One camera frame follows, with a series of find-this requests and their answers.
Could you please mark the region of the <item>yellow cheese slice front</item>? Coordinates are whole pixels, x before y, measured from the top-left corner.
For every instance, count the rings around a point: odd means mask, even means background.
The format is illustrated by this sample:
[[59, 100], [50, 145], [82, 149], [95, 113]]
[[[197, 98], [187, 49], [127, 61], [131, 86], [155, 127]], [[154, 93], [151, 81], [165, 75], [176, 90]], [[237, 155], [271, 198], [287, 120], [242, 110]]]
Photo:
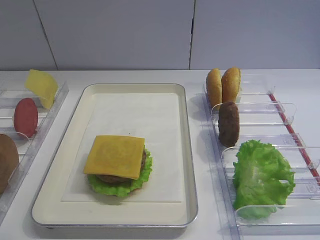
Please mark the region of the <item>yellow cheese slice front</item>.
[[144, 148], [142, 137], [97, 135], [83, 173], [136, 180], [140, 176]]

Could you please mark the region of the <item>yellow cheese slice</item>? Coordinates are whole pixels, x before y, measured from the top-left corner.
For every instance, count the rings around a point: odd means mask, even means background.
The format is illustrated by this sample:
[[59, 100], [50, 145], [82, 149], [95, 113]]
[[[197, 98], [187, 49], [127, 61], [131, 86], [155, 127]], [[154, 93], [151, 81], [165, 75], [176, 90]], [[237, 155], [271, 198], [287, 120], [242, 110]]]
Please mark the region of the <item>yellow cheese slice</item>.
[[136, 180], [140, 176], [144, 148], [142, 137], [97, 135], [83, 173]]
[[45, 109], [53, 106], [58, 83], [49, 73], [30, 69], [24, 87], [39, 97]]

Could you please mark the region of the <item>brown upright meat patty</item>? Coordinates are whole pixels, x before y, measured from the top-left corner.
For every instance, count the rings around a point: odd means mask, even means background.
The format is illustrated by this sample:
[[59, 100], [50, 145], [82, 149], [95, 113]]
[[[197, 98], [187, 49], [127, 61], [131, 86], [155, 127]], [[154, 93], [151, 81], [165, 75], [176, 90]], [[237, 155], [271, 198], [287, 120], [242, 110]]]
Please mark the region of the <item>brown upright meat patty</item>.
[[220, 143], [229, 148], [236, 145], [240, 132], [240, 117], [233, 101], [224, 102], [219, 108], [218, 130]]

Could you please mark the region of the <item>brown meat patty on tray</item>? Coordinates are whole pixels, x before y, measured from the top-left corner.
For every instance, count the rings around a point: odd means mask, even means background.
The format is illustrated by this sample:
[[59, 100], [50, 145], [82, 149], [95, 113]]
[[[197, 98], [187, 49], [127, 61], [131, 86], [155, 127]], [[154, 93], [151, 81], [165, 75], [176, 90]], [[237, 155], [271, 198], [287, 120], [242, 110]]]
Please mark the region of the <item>brown meat patty on tray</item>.
[[[142, 152], [140, 172], [142, 172], [142, 170], [145, 167], [146, 159], [147, 159], [147, 150], [146, 150], [146, 148], [144, 148], [143, 152]], [[127, 183], [127, 182], [131, 182], [133, 180], [133, 179], [127, 178], [127, 177], [120, 177], [120, 176], [113, 176], [113, 175], [96, 174], [95, 176], [98, 179], [100, 179], [101, 181], [103, 181], [104, 183], [108, 183], [108, 184]]]

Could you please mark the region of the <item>green lettuce leaf on tray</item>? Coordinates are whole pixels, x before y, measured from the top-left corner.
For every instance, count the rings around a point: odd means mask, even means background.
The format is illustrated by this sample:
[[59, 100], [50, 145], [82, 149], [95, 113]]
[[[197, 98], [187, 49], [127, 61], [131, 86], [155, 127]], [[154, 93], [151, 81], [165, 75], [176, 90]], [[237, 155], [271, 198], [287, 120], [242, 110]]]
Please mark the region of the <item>green lettuce leaf on tray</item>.
[[88, 175], [88, 184], [96, 193], [117, 196], [120, 198], [128, 197], [131, 192], [140, 189], [144, 183], [148, 182], [150, 174], [152, 172], [153, 158], [148, 149], [144, 149], [139, 178], [136, 180], [129, 180], [125, 182], [104, 182], [96, 175]]

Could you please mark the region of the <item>green lettuce leaf in rack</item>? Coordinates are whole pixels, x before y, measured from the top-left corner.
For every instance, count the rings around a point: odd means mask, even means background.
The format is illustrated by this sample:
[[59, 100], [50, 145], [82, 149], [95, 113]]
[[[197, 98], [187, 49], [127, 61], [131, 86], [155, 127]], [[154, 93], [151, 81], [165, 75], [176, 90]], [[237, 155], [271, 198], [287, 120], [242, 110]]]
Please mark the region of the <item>green lettuce leaf in rack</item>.
[[289, 162], [270, 143], [248, 140], [240, 145], [233, 163], [233, 208], [247, 220], [267, 218], [286, 205], [296, 184]]

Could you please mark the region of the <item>yellow cheese slice back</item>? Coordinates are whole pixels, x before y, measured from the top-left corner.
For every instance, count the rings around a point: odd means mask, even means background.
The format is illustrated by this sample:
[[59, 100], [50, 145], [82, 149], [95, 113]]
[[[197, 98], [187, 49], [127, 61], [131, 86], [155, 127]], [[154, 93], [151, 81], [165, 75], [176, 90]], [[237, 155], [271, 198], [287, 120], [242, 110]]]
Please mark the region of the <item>yellow cheese slice back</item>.
[[49, 73], [30, 69], [24, 87], [39, 97], [45, 109], [53, 106], [58, 83]]

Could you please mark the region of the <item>red tomato slice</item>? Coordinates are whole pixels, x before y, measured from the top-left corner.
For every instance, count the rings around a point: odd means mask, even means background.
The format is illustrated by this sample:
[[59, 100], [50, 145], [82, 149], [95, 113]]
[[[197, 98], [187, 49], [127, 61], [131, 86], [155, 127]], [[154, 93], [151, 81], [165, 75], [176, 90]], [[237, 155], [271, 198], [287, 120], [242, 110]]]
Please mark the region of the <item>red tomato slice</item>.
[[15, 107], [13, 125], [15, 131], [30, 138], [38, 125], [38, 109], [32, 98], [21, 99]]

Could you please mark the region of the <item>white paper tray liner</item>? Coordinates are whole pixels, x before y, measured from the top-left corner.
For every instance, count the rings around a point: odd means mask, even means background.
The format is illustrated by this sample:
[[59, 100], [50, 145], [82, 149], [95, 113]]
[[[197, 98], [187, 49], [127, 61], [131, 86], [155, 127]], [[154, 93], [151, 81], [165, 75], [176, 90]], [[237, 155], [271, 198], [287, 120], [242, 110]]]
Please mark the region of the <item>white paper tray liner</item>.
[[174, 93], [95, 94], [89, 122], [63, 193], [64, 202], [116, 200], [94, 192], [83, 173], [88, 153], [98, 135], [134, 136], [145, 139], [152, 156], [148, 182], [122, 202], [178, 203], [184, 197], [181, 124], [178, 95]]

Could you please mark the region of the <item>clear plastic right rack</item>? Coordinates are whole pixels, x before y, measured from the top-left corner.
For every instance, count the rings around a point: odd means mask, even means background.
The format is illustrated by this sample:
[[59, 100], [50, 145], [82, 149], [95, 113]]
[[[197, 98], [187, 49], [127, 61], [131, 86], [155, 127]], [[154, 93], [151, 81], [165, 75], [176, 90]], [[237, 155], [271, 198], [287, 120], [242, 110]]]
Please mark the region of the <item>clear plastic right rack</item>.
[[293, 129], [296, 105], [277, 100], [274, 79], [215, 68], [203, 103], [223, 238], [318, 237], [320, 148], [307, 146]]

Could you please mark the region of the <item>clear plastic rack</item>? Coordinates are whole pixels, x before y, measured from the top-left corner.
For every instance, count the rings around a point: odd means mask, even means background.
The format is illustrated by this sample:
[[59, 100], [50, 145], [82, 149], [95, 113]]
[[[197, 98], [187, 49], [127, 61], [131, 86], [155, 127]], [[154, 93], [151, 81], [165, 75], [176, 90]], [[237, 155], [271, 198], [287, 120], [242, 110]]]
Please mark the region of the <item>clear plastic rack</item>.
[[203, 103], [223, 238], [318, 237], [320, 148], [307, 146], [293, 129], [296, 105], [277, 100], [274, 79], [215, 68]]
[[[40, 97], [23, 86], [9, 87], [4, 83], [0, 85], [0, 132], [9, 136], [15, 143], [19, 163], [8, 179], [8, 186], [4, 193], [0, 195], [0, 221], [2, 222], [10, 209], [10, 206], [25, 178], [34, 158], [36, 157], [44, 139], [49, 132], [65, 98], [69, 93], [66, 82], [58, 84], [53, 105], [46, 109], [41, 105]], [[16, 132], [13, 121], [14, 112], [18, 102], [24, 98], [31, 98], [37, 107], [38, 123], [35, 133], [27, 137], [20, 132]]]

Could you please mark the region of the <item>cream metal serving tray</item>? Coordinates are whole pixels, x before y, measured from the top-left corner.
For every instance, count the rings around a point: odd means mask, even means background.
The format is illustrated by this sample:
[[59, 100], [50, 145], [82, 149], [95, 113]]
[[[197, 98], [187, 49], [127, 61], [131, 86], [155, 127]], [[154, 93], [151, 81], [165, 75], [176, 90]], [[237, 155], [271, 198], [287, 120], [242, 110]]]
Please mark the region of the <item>cream metal serving tray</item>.
[[[181, 202], [63, 201], [65, 189], [95, 94], [176, 94], [179, 104], [183, 199]], [[185, 89], [176, 83], [98, 83], [87, 86], [76, 104], [46, 176], [33, 202], [33, 220], [47, 227], [168, 227], [184, 228], [198, 214], [197, 191]]]

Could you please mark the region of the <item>clear plastic left rack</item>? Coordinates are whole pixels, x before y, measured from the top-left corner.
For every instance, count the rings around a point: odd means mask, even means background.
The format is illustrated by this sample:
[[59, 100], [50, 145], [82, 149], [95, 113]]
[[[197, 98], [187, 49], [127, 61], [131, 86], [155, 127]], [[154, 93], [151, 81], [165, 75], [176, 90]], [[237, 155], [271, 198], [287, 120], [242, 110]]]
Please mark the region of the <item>clear plastic left rack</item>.
[[[9, 87], [4, 83], [0, 85], [0, 132], [9, 136], [15, 143], [19, 163], [8, 179], [8, 186], [4, 193], [0, 195], [0, 221], [2, 222], [10, 209], [10, 206], [25, 178], [34, 158], [36, 157], [44, 139], [49, 132], [65, 98], [69, 93], [66, 82], [58, 84], [53, 105], [46, 109], [41, 105], [40, 97], [23, 86]], [[35, 133], [27, 137], [20, 132], [16, 132], [13, 121], [14, 112], [18, 102], [24, 98], [31, 98], [37, 107], [38, 123]]]

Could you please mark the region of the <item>brown bun left rack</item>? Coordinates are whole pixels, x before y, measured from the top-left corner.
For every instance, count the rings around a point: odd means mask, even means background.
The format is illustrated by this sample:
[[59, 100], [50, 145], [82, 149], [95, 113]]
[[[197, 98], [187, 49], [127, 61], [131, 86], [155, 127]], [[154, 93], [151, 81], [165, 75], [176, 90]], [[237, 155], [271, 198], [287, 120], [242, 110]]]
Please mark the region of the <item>brown bun left rack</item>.
[[6, 134], [0, 134], [0, 193], [2, 194], [13, 171], [19, 164], [15, 142]]

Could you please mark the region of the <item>red rack rail strip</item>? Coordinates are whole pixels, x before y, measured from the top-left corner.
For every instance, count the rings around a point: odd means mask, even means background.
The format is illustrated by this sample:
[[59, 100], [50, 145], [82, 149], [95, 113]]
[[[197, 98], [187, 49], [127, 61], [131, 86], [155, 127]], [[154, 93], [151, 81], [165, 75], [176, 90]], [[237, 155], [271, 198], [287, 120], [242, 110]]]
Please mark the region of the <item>red rack rail strip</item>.
[[303, 146], [302, 141], [298, 138], [298, 135], [296, 134], [296, 132], [294, 131], [293, 127], [290, 124], [290, 121], [287, 119], [284, 110], [282, 110], [281, 104], [276, 100], [275, 96], [273, 93], [269, 93], [268, 94], [270, 100], [275, 103], [278, 114], [282, 120], [282, 122], [284, 123], [287, 131], [289, 134], [292, 135], [293, 140], [295, 142], [295, 144], [298, 146], [299, 148], [299, 152], [304, 160], [304, 162], [306, 163], [311, 175], [315, 178], [317, 185], [320, 185], [320, 175], [318, 173], [318, 171], [316, 170], [316, 168], [313, 166], [311, 158], [309, 157], [305, 147]]

